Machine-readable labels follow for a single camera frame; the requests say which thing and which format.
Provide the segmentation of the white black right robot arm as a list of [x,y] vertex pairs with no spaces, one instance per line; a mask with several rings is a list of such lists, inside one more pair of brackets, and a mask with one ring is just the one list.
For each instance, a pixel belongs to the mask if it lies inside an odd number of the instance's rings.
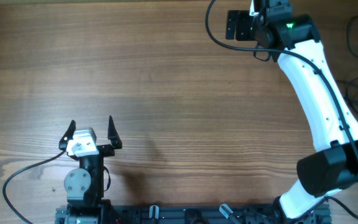
[[330,72],[312,18],[294,16],[288,1],[253,1],[249,10],[230,10],[226,39],[254,41],[292,84],[308,120],[315,152],[297,162],[298,180],[279,196],[273,220],[308,218],[335,195],[358,183],[358,121]]

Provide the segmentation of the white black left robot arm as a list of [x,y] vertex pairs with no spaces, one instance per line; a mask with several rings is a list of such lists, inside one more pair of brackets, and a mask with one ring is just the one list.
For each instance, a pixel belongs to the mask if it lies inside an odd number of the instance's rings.
[[71,121],[59,142],[59,149],[78,161],[79,167],[65,177],[67,206],[56,210],[55,223],[122,223],[111,201],[103,199],[111,185],[111,179],[104,183],[104,173],[108,172],[104,158],[114,156],[115,150],[122,148],[112,117],[108,121],[107,139],[109,144],[97,145],[93,128],[77,129],[76,122]]

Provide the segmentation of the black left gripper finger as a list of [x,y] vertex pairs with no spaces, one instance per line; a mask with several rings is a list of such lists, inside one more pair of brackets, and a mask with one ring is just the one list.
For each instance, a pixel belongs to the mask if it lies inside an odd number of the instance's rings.
[[66,151],[69,140],[73,139],[74,132],[76,130],[76,122],[71,120],[68,129],[65,134],[62,136],[58,143],[58,148],[61,151]]
[[108,140],[114,149],[122,149],[122,141],[116,131],[112,116],[109,116],[108,121]]

